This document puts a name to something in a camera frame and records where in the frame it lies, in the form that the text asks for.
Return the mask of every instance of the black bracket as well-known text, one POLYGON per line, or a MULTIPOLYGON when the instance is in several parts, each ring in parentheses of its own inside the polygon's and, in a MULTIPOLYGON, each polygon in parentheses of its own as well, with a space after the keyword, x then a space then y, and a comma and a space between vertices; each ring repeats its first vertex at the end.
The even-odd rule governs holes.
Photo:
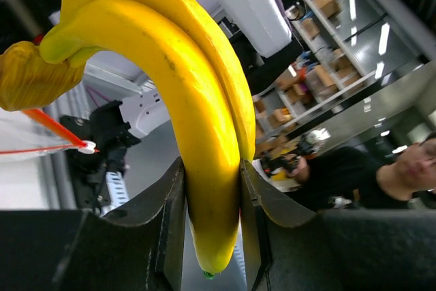
MULTIPOLYGON (((241 163, 250 291, 433 290, 436 213, 314 213, 241 163)), ((152 186, 99 218, 87 211, 0 211, 0 290, 181 288, 186 202, 177 159, 152 186)))
POLYGON ((63 116, 60 122, 81 140, 93 141, 99 152, 92 155, 76 150, 66 151, 69 175, 79 209, 101 210, 111 203, 106 185, 106 172, 124 174, 127 148, 140 142, 129 133, 130 124, 123 121, 119 106, 113 101, 94 110, 89 120, 63 116))
POLYGON ((105 218, 88 211, 0 211, 0 290, 180 290, 184 168, 105 218))

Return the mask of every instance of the cardboard box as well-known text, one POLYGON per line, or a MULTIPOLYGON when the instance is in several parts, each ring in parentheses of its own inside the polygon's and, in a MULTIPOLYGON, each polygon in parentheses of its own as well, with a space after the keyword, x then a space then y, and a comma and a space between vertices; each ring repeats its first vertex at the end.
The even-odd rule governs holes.
POLYGON ((292 119, 292 115, 286 109, 276 109, 272 112, 272 115, 276 120, 282 124, 289 122, 292 119))
POLYGON ((312 18, 306 18, 304 21, 301 22, 301 26, 306 31, 307 35, 311 38, 311 40, 320 34, 320 30, 313 22, 312 18))
POLYGON ((264 129, 256 123, 256 139, 263 138, 264 136, 264 129))
POLYGON ((277 79, 276 83, 279 89, 286 91, 300 80, 299 76, 292 76, 291 72, 286 69, 277 79))
POLYGON ((289 125, 288 127, 285 127, 285 128, 283 129, 282 133, 289 133, 289 132, 292 132, 292 131, 294 131, 294 129, 295 129, 296 127, 297 127, 297 124, 296 124, 296 123, 293 123, 293 124, 289 125))
POLYGON ((313 0, 313 2, 326 17, 330 17, 341 11, 336 0, 313 0))
POLYGON ((258 112, 264 112, 266 110, 266 106, 260 97, 253 97, 253 103, 258 112))
POLYGON ((330 74, 327 73, 327 71, 321 65, 316 65, 313 69, 315 70, 317 77, 321 80, 322 84, 326 88, 336 87, 336 84, 334 83, 330 74))
POLYGON ((289 140, 283 134, 277 136, 274 140, 271 140, 270 143, 273 148, 277 148, 278 146, 289 142, 289 140))
POLYGON ((295 94, 297 94, 298 97, 303 97, 306 95, 305 91, 302 89, 299 83, 296 83, 292 86, 293 90, 295 91, 295 94))
POLYGON ((333 51, 333 55, 334 55, 334 61, 332 62, 332 64, 336 71, 342 70, 343 68, 347 68, 353 65, 352 62, 349 61, 348 57, 345 56, 345 54, 341 49, 335 49, 333 51))
POLYGON ((285 122, 279 122, 274 115, 268 117, 268 122, 270 123, 272 129, 277 129, 282 126, 285 122))
POLYGON ((301 96, 297 95, 293 88, 286 91, 286 95, 293 104, 301 99, 301 96))
POLYGON ((336 75, 338 76, 338 78, 340 78, 341 80, 343 78, 346 78, 347 76, 349 76, 350 74, 353 74, 356 72, 356 69, 354 68, 354 66, 348 66, 343 68, 342 70, 338 70, 336 72, 336 75))
MULTIPOLYGON (((360 79, 360 74, 355 70, 354 66, 349 66, 346 68, 343 68, 342 70, 339 70, 338 72, 336 72, 337 76, 343 80, 343 79, 347 79, 343 81, 343 84, 345 87, 348 87, 349 85, 355 83, 357 80, 360 79)), ((352 88, 350 90, 350 92, 354 93, 357 90, 363 88, 364 83, 360 83, 358 85, 356 85, 354 88, 352 88)))

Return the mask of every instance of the black shirt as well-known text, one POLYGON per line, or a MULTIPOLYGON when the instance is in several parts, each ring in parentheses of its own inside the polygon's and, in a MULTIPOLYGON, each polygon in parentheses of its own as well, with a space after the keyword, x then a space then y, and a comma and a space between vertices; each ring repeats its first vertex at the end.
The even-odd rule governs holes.
POLYGON ((312 211, 333 208, 338 197, 367 209, 408 209, 407 201, 391 198, 380 189, 376 173, 383 164, 369 154, 343 147, 308 165, 309 180, 287 195, 312 211))

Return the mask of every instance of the banana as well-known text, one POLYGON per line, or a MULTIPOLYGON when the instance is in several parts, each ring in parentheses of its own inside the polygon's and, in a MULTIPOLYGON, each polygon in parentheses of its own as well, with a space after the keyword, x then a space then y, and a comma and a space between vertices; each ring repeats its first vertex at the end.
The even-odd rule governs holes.
POLYGON ((84 65, 46 63, 28 41, 11 45, 0 55, 0 107, 4 110, 41 108, 82 80, 84 65))
MULTIPOLYGON (((84 5, 94 0, 62 0, 61 22, 72 19, 84 5)), ((211 63, 225 91, 238 137, 240 155, 251 160, 255 150, 255 115, 250 90, 227 37, 195 0, 134 0, 178 25, 200 47, 211 63)), ((71 65, 82 65, 92 52, 78 54, 71 65)))
POLYGON ((44 37, 40 54, 48 63, 60 63, 92 47, 127 57, 156 84, 186 169, 200 266, 209 273, 221 272, 230 261, 238 230, 240 153, 213 67, 182 29, 131 0, 95 0, 82 6, 44 37))

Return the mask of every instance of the shelf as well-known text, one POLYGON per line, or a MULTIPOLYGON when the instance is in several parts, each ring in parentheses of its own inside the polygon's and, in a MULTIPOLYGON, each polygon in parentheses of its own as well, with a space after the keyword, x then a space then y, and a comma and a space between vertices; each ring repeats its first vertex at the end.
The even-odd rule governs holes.
POLYGON ((292 115, 292 117, 296 118, 297 113, 287 95, 279 88, 275 88, 275 92, 277 92, 277 95, 279 95, 280 100, 285 104, 286 109, 289 110, 289 113, 292 115))
POLYGON ((338 36, 335 27, 333 27, 332 23, 328 20, 328 18, 326 18, 324 13, 321 12, 321 10, 313 3, 312 0, 305 0, 305 3, 313 12, 313 14, 318 18, 318 20, 321 22, 322 26, 332 36, 333 40, 337 43, 338 47, 343 51, 345 56, 347 56, 349 61, 353 64, 357 72, 359 72, 361 76, 365 76, 366 73, 363 67, 356 60, 349 46, 344 41, 342 41, 342 39, 338 36))
MULTIPOLYGON (((333 82, 336 84, 338 89, 343 90, 344 85, 341 82, 341 80, 338 78, 338 76, 336 75, 336 72, 331 68, 329 62, 327 62, 324 58, 322 58, 322 56, 319 55, 318 51, 320 50, 320 48, 317 49, 317 47, 315 47, 315 45, 313 44, 313 41, 307 35, 305 29, 301 26, 301 24, 299 22, 294 20, 294 21, 292 21, 292 25, 295 27, 295 30, 297 30, 297 32, 301 36, 301 38, 305 41, 306 45, 309 47, 311 52, 315 55, 316 59, 319 61, 321 66, 327 71, 328 75, 331 76, 331 78, 333 79, 333 82)), ((320 100, 320 97, 318 97, 315 93, 312 93, 312 94, 313 94, 315 100, 317 101, 317 103, 322 102, 322 100, 320 100)))
POLYGON ((270 125, 270 122, 268 122, 267 117, 261 117, 259 111, 254 108, 255 115, 256 115, 256 121, 259 122, 260 127, 264 130, 265 134, 270 133, 273 129, 270 125))
POLYGON ((265 135, 262 138, 259 138, 256 140, 256 143, 259 144, 261 142, 264 142, 266 140, 268 140, 269 138, 276 136, 277 134, 279 134, 280 132, 282 132, 284 129, 286 129, 287 127, 291 126, 292 124, 295 123, 302 123, 302 120, 304 120, 305 118, 308 118, 309 115, 311 115, 312 113, 315 113, 317 110, 322 109, 323 107, 330 105, 330 109, 327 110, 326 112, 333 112, 334 110, 334 104, 335 104, 335 100, 339 99, 343 94, 347 93, 348 91, 352 90, 354 87, 357 87, 358 85, 360 85, 361 83, 366 82, 367 80, 369 80, 370 78, 373 78, 375 75, 375 71, 367 74, 366 76, 363 76, 362 78, 360 78, 359 80, 357 80, 356 82, 350 84, 349 86, 347 86, 346 88, 344 88, 344 90, 340 90, 339 92, 335 93, 334 95, 332 95, 331 97, 325 99, 322 103, 312 107, 311 109, 307 110, 306 112, 304 112, 302 115, 299 115, 297 117, 295 117, 294 119, 292 119, 291 121, 287 122, 286 124, 283 124, 282 126, 278 127, 277 129, 274 129, 272 131, 269 131, 267 133, 265 133, 265 135))
POLYGON ((266 95, 268 92, 273 90, 277 86, 276 82, 274 81, 268 88, 263 90, 262 92, 259 92, 257 96, 262 97, 263 95, 266 95))

